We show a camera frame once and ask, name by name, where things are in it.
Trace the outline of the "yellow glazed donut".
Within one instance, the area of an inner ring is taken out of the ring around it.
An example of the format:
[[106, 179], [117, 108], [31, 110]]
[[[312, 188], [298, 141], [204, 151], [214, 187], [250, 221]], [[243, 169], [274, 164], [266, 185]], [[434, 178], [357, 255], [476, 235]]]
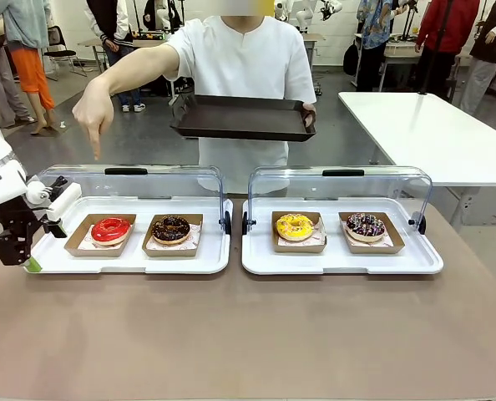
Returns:
[[278, 235], [287, 241], [299, 242], [309, 238], [314, 231], [314, 224], [302, 214], [286, 214], [276, 221]]

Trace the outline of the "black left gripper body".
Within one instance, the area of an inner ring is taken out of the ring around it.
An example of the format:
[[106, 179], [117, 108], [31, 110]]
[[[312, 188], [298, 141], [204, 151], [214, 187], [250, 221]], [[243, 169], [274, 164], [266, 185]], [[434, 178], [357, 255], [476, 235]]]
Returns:
[[42, 223], [26, 206], [0, 208], [0, 261], [4, 266], [18, 266], [31, 256], [33, 236]]

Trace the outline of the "black folding chair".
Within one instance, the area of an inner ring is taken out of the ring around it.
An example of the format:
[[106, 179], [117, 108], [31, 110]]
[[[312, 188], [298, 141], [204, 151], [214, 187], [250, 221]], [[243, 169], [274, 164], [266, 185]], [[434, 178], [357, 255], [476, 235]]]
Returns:
[[72, 73], [83, 77], [88, 76], [77, 53], [68, 49], [63, 32], [57, 25], [48, 28], [48, 47], [43, 51], [43, 56], [54, 62], [66, 61]]

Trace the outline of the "person in dark vest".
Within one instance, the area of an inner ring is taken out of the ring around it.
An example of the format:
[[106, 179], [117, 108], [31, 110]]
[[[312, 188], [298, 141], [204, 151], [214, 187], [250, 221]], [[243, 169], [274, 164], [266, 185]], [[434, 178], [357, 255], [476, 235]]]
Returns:
[[471, 64], [459, 108], [473, 115], [496, 74], [496, 0], [470, 51]]

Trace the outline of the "brown cardboard donut tray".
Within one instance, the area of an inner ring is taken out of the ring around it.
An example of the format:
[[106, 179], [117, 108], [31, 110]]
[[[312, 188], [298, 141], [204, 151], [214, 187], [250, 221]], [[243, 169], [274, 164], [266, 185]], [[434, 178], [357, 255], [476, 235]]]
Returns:
[[293, 247], [282, 247], [278, 246], [276, 244], [276, 221], [283, 215], [286, 214], [302, 214], [307, 216], [308, 218], [312, 220], [316, 220], [317, 217], [321, 218], [321, 214], [319, 212], [313, 212], [313, 211], [302, 211], [302, 212], [292, 212], [292, 211], [273, 211], [272, 212], [272, 220], [271, 220], [271, 228], [272, 228], [272, 243], [274, 247], [274, 251], [278, 253], [321, 253], [327, 244], [327, 236], [326, 236], [326, 243], [323, 246], [317, 246], [317, 247], [299, 247], [299, 246], [293, 246]]
[[180, 216], [182, 218], [185, 218], [190, 224], [200, 226], [200, 239], [201, 239], [202, 226], [203, 226], [203, 215], [202, 214], [181, 214], [181, 215], [157, 214], [157, 215], [154, 215], [151, 222], [149, 223], [148, 230], [146, 231], [146, 234], [145, 234], [144, 239], [143, 239], [143, 243], [142, 243], [141, 248], [142, 248], [144, 254], [148, 257], [155, 257], [155, 258], [157, 258], [157, 257], [194, 257], [194, 256], [196, 256], [200, 241], [199, 241], [197, 248], [193, 249], [193, 250], [151, 251], [151, 250], [147, 250], [144, 248], [146, 242], [152, 236], [151, 231], [152, 231], [153, 224], [157, 220], [159, 220], [165, 216]]
[[[130, 222], [131, 228], [129, 230], [129, 234], [124, 242], [124, 244], [119, 249], [107, 249], [107, 250], [80, 250], [78, 248], [80, 242], [84, 239], [84, 237], [90, 232], [97, 222], [110, 218], [110, 217], [118, 217], [125, 219]], [[72, 256], [76, 257], [107, 257], [107, 258], [115, 258], [120, 257], [125, 246], [128, 243], [128, 240], [132, 234], [134, 229], [134, 223], [136, 221], [135, 214], [113, 214], [113, 215], [102, 215], [102, 214], [89, 214], [87, 215], [81, 224], [76, 228], [74, 233], [69, 237], [66, 242], [64, 249]]]
[[[383, 221], [386, 227], [387, 234], [391, 237], [393, 246], [390, 247], [377, 247], [377, 246], [354, 246], [350, 241], [350, 238], [347, 236], [345, 232], [346, 220], [347, 217], [354, 213], [368, 213], [373, 214], [377, 218]], [[401, 238], [400, 234], [397, 232], [396, 227], [393, 225], [389, 217], [384, 212], [339, 212], [339, 220], [342, 231], [345, 236], [346, 243], [348, 248], [352, 254], [355, 255], [396, 255], [398, 254], [404, 247], [404, 241]]]

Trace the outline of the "red glazed donut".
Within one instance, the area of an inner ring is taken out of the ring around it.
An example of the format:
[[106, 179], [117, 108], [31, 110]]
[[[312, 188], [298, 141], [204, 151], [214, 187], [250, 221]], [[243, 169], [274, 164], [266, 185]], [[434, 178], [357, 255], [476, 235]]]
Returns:
[[110, 217], [93, 225], [91, 237], [95, 244], [113, 246], [125, 239], [129, 234], [130, 228], [131, 224], [129, 221], [118, 217]]

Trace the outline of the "grey background table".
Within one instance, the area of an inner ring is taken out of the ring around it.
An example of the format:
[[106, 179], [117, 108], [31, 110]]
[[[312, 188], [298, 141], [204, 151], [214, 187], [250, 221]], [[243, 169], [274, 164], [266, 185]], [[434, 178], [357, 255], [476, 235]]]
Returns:
[[100, 73], [102, 73], [109, 66], [107, 54], [104, 51], [103, 44], [99, 38], [85, 40], [78, 43], [78, 46], [90, 48], [93, 51], [94, 60]]

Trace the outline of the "person in varsity jacket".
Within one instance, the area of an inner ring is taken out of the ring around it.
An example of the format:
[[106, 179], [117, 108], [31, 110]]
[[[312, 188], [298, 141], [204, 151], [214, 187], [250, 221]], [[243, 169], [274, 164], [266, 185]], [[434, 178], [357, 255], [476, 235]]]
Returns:
[[86, 0], [84, 12], [101, 41], [109, 67], [134, 51], [125, 0]]

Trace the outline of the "white side table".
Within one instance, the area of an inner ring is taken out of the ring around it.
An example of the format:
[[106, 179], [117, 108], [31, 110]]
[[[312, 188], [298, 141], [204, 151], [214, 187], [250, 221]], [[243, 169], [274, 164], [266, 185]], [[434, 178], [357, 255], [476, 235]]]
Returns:
[[398, 166], [425, 172], [433, 186], [462, 189], [450, 219], [463, 223], [475, 196], [496, 188], [496, 130], [434, 94], [341, 92], [377, 148]]

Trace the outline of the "dark brown serving tray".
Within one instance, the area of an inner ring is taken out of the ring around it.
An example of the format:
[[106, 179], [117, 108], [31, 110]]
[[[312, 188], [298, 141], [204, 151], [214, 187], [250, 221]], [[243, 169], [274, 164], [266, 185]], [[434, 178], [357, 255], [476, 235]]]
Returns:
[[185, 138], [305, 142], [316, 127], [303, 122], [303, 103], [212, 95], [180, 95], [170, 127]]

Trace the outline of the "person in orange shorts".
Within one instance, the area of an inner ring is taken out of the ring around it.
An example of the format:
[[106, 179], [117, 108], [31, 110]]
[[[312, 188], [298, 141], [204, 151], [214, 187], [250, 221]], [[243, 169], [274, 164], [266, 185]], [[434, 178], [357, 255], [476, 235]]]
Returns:
[[39, 51], [48, 46], [49, 0], [0, 0], [8, 48], [20, 85], [33, 108], [33, 135], [55, 126], [55, 103], [50, 94]]

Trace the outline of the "chocolate sprinkled donut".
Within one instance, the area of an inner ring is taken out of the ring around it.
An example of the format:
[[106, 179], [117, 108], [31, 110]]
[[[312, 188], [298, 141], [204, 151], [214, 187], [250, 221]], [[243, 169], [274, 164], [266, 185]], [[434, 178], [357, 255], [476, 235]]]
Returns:
[[190, 223], [180, 216], [165, 216], [153, 224], [151, 233], [159, 244], [174, 246], [188, 238]]

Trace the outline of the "clear display lid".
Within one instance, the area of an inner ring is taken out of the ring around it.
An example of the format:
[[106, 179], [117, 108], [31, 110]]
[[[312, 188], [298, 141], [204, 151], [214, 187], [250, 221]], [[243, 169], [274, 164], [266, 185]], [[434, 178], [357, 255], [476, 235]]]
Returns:
[[[109, 167], [142, 167], [147, 175], [105, 175]], [[54, 165], [38, 174], [51, 185], [59, 176], [81, 185], [82, 195], [63, 214], [96, 213], [202, 214], [227, 235], [230, 202], [219, 169], [198, 165]]]
[[[363, 169], [363, 177], [323, 177], [324, 170]], [[338, 201], [344, 198], [411, 201], [407, 225], [424, 235], [426, 208], [433, 189], [431, 178], [410, 166], [286, 166], [256, 168], [248, 181], [247, 206], [242, 216], [245, 235], [256, 225], [255, 203], [292, 196], [302, 201]]]

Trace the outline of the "white printed paper liner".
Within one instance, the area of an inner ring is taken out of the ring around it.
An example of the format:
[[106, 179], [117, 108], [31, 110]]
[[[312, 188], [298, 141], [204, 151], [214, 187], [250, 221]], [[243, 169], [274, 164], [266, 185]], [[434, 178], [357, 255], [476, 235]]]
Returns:
[[312, 235], [304, 241], [292, 242], [282, 239], [276, 230], [276, 244], [282, 247], [317, 247], [323, 246], [326, 243], [326, 231], [321, 218], [317, 217], [316, 220], [311, 220], [314, 224], [314, 231]]
[[125, 242], [128, 234], [125, 234], [119, 238], [112, 241], [96, 241], [92, 234], [89, 232], [84, 239], [80, 242], [78, 248], [80, 250], [107, 250], [107, 249], [119, 249]]
[[158, 243], [152, 236], [146, 242], [144, 248], [151, 251], [178, 251], [196, 249], [200, 241], [200, 226], [190, 224], [190, 232], [187, 238], [174, 245]]
[[384, 231], [382, 234], [375, 236], [364, 236], [345, 227], [345, 232], [350, 238], [354, 246], [377, 246], [377, 247], [390, 247], [393, 246], [391, 237]]

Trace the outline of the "dark purple sprinkled donut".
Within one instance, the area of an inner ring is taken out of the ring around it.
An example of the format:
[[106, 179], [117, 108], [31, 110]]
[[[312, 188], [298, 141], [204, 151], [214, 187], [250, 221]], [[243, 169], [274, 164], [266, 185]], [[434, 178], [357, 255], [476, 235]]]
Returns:
[[373, 243], [382, 239], [386, 227], [383, 221], [373, 214], [354, 213], [347, 217], [346, 231], [356, 241]]

